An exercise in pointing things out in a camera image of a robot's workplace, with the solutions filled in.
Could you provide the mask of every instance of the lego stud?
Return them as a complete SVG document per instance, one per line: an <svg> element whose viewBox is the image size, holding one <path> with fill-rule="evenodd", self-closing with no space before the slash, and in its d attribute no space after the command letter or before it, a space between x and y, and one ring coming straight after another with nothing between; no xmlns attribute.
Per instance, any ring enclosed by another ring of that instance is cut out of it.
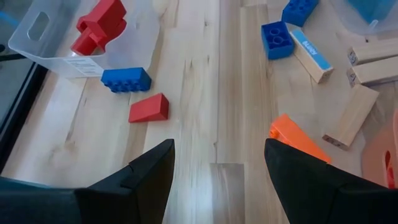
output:
<svg viewBox="0 0 398 224"><path fill-rule="evenodd" d="M279 136L279 132L278 132L277 130L271 129L271 130L269 131L269 137L270 137L270 138L277 139L278 136Z"/></svg>
<svg viewBox="0 0 398 224"><path fill-rule="evenodd" d="M269 31L269 33L272 34L272 35L278 35L280 33L280 30L279 29L271 29Z"/></svg>
<svg viewBox="0 0 398 224"><path fill-rule="evenodd" d="M274 44L281 44L284 40L283 40L283 38L281 38L279 36L276 36L276 37L273 38L272 41L273 41Z"/></svg>

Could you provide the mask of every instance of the red toy piece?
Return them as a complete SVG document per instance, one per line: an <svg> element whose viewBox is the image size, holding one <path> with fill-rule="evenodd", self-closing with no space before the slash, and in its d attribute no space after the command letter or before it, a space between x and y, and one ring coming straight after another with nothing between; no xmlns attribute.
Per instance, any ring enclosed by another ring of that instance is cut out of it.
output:
<svg viewBox="0 0 398 224"><path fill-rule="evenodd" d="M162 93L134 103L130 107L130 123L162 121L168 118L169 101Z"/></svg>
<svg viewBox="0 0 398 224"><path fill-rule="evenodd" d="M99 47L119 36L126 28L126 15L121 0L101 0L87 15L79 18L76 28L81 32L71 49L80 55L91 55Z"/></svg>

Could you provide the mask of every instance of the plastic storage bin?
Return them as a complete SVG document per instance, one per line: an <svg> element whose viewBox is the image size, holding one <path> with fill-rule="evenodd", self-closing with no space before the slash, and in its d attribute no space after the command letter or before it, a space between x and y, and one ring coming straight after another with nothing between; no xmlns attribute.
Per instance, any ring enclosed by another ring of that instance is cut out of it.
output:
<svg viewBox="0 0 398 224"><path fill-rule="evenodd" d="M343 25L357 34L398 29L397 0L330 0Z"/></svg>
<svg viewBox="0 0 398 224"><path fill-rule="evenodd" d="M363 178L381 186L398 187L398 110L365 146L362 172Z"/></svg>
<svg viewBox="0 0 398 224"><path fill-rule="evenodd" d="M80 33L78 19L97 0L35 0L9 40L11 49L67 78L100 77L104 69L148 69L159 34L159 18L148 0L122 0L123 33L100 55L82 57L70 47Z"/></svg>

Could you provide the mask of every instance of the wooden plank block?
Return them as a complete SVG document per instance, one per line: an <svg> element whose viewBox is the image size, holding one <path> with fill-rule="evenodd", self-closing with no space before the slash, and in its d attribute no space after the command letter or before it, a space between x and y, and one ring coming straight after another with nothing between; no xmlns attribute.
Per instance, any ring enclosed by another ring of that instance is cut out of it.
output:
<svg viewBox="0 0 398 224"><path fill-rule="evenodd" d="M291 31L290 35L296 44L294 55L298 58L316 83L328 80L334 68L328 63L326 58L308 40L300 29Z"/></svg>
<svg viewBox="0 0 398 224"><path fill-rule="evenodd" d="M354 66L347 71L349 84L378 85L398 80L398 57Z"/></svg>
<svg viewBox="0 0 398 224"><path fill-rule="evenodd" d="M348 50L349 62L352 65L375 62L398 56L398 39L381 40Z"/></svg>
<svg viewBox="0 0 398 224"><path fill-rule="evenodd" d="M324 134L322 138L341 149L347 150L378 96L379 92L377 91L362 85L355 85L337 126Z"/></svg>

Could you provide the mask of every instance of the blue building block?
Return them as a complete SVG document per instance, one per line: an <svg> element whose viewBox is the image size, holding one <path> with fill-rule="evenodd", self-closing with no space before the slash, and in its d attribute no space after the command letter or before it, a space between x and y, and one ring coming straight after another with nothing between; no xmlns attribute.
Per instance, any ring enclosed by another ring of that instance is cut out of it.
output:
<svg viewBox="0 0 398 224"><path fill-rule="evenodd" d="M393 8L396 0L347 0L367 22L382 21Z"/></svg>
<svg viewBox="0 0 398 224"><path fill-rule="evenodd" d="M101 82L112 92L147 91L152 80L143 68L105 70Z"/></svg>
<svg viewBox="0 0 398 224"><path fill-rule="evenodd" d="M294 43L284 22L262 25L261 35L269 60L288 57L293 53Z"/></svg>
<svg viewBox="0 0 398 224"><path fill-rule="evenodd" d="M291 0L282 11L282 21L303 27L319 0Z"/></svg>

